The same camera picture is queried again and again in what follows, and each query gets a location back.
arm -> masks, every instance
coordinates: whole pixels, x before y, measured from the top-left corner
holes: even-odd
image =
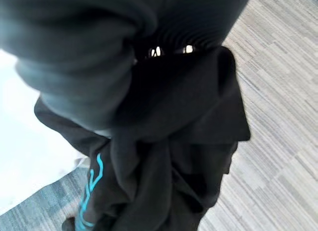
[[[108,128],[130,86],[129,41],[152,33],[146,0],[1,0],[1,47],[56,114]]]

floor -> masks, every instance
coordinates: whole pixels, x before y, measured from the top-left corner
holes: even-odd
[[[252,139],[199,231],[318,230],[315,15],[317,0],[251,0],[229,35]],[[85,173],[78,168],[1,216],[0,231],[59,231]]]

